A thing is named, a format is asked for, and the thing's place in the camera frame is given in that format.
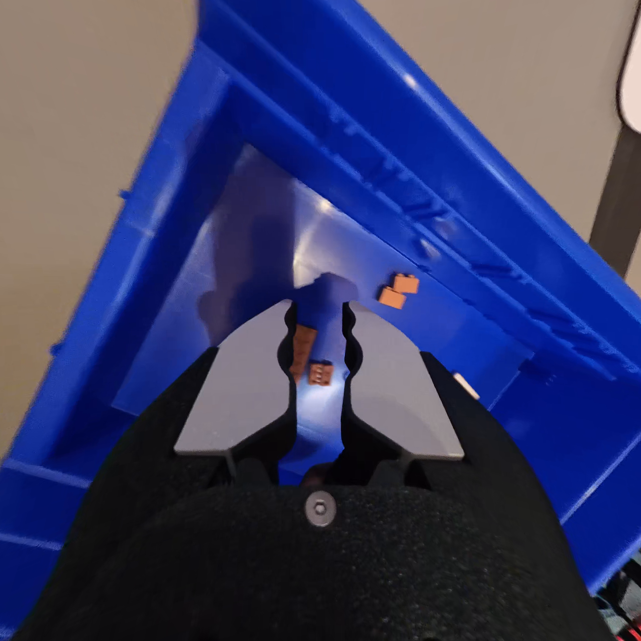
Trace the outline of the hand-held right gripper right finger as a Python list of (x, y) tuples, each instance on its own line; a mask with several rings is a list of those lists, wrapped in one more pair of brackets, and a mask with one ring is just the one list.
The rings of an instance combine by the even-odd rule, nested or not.
[(357, 301), (343, 308), (344, 419), (411, 459), (464, 457), (420, 349), (404, 332)]

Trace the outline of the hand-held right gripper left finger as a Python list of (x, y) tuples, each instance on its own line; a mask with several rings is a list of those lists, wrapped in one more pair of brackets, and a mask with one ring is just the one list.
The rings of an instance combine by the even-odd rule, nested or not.
[(279, 349), (291, 337), (293, 302), (272, 305), (218, 346), (203, 386), (174, 446), (180, 455), (231, 455), (282, 419), (296, 434), (297, 389)]

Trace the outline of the blue plastic bin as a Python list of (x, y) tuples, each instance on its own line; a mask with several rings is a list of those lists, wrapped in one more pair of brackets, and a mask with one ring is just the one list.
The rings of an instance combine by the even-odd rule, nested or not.
[[(285, 299), (289, 373), (318, 332), (296, 434), (176, 454), (219, 344)], [(351, 301), (420, 349), (462, 460), (344, 419)], [(1, 639), (614, 640), (592, 594), (640, 545), (639, 463), (623, 279), (356, 2), (201, 1), (1, 464)]]

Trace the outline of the long brown brick plate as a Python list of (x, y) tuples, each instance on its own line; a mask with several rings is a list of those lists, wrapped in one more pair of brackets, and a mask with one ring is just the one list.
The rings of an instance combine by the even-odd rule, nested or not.
[(305, 325), (297, 324), (295, 327), (292, 340), (293, 357), (290, 373), (297, 385), (306, 371), (317, 333), (316, 329)]

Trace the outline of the white stand with flat base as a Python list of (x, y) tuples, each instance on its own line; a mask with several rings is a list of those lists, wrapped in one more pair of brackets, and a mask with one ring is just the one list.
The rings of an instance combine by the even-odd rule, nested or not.
[(621, 123), (640, 134), (640, 1), (637, 1), (616, 88)]

